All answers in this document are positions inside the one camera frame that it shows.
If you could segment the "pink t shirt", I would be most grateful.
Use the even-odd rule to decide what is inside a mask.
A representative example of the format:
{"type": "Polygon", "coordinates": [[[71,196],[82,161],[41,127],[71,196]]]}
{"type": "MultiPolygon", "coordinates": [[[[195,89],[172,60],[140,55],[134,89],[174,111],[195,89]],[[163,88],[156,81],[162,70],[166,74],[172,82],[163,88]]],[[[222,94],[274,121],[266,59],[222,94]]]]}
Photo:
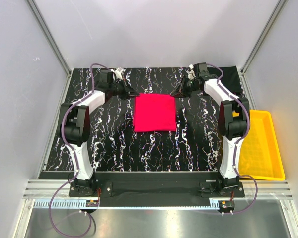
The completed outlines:
{"type": "Polygon", "coordinates": [[[163,94],[140,94],[135,98],[134,131],[176,131],[175,98],[163,94]]]}

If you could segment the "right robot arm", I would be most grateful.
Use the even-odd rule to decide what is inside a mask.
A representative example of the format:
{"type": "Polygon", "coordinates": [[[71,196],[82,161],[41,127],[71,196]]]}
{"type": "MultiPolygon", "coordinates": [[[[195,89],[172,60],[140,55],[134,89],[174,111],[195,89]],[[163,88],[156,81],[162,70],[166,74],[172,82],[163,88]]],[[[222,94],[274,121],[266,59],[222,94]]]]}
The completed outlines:
{"type": "Polygon", "coordinates": [[[205,62],[191,64],[171,96],[187,98],[192,92],[200,90],[219,105],[218,131],[223,138],[222,161],[215,183],[209,189],[201,189],[201,193],[231,196],[239,189],[241,175],[238,163],[243,141],[250,130],[250,109],[247,98],[233,94],[223,85],[223,76],[224,72],[214,65],[205,62]],[[210,74],[208,66],[217,69],[220,76],[210,74]]]}

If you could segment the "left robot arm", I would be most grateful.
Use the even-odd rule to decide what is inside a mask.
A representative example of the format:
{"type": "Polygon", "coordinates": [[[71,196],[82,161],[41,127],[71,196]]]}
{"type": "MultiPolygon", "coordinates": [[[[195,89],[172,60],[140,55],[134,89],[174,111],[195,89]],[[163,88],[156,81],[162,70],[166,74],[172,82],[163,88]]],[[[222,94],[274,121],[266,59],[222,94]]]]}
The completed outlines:
{"type": "Polygon", "coordinates": [[[97,81],[94,81],[92,73],[92,89],[87,95],[60,106],[57,133],[69,150],[74,166],[74,177],[69,179],[69,184],[73,191],[83,196],[93,196],[100,192],[87,148],[91,132],[90,114],[113,96],[118,96],[121,100],[139,96],[126,82],[123,72],[120,67],[101,70],[97,81]]]}

